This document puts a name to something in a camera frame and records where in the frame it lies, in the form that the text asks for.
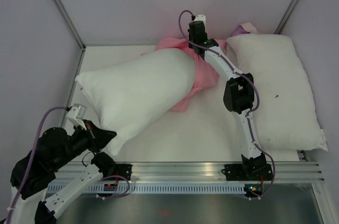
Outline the pink pillowcase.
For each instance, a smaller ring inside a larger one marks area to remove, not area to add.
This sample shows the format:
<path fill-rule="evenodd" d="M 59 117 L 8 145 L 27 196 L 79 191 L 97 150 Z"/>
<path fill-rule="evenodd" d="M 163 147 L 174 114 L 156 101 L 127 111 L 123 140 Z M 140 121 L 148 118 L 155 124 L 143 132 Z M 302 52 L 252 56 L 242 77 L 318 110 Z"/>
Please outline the pink pillowcase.
<path fill-rule="evenodd" d="M 179 38 L 162 39 L 153 52 L 141 56 L 138 68 L 137 95 L 147 111 L 160 114 L 186 111 L 193 95 L 219 80 L 216 70 Z"/>

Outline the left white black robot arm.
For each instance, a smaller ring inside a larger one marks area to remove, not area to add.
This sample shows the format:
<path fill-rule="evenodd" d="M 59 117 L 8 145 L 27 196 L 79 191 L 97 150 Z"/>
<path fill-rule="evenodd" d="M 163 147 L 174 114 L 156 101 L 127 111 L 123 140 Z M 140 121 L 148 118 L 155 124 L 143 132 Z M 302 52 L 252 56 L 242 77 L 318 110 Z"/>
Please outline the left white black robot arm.
<path fill-rule="evenodd" d="M 103 148 L 117 135 L 86 120 L 69 136 L 60 127 L 39 131 L 32 150 L 19 160 L 11 174 L 12 199 L 3 223 L 56 223 L 66 208 L 97 181 L 115 175 L 115 161 Z M 62 190 L 45 199 L 56 173 L 75 157 L 94 153 L 85 169 Z"/>

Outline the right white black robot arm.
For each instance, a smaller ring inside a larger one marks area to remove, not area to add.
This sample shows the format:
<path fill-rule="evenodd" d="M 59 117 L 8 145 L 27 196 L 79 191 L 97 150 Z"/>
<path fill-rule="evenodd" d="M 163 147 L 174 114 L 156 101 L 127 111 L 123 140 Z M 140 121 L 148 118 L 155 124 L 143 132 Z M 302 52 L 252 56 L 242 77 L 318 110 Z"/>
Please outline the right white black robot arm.
<path fill-rule="evenodd" d="M 266 166 L 265 154 L 259 149 L 256 131 L 253 125 L 253 106 L 259 100 L 250 73 L 243 73 L 226 57 L 215 39 L 209 39 L 203 21 L 189 23 L 189 48 L 210 64 L 221 78 L 226 81 L 223 102 L 226 109 L 237 118 L 242 132 L 240 142 L 243 144 L 242 175 L 249 180 L 259 176 Z"/>

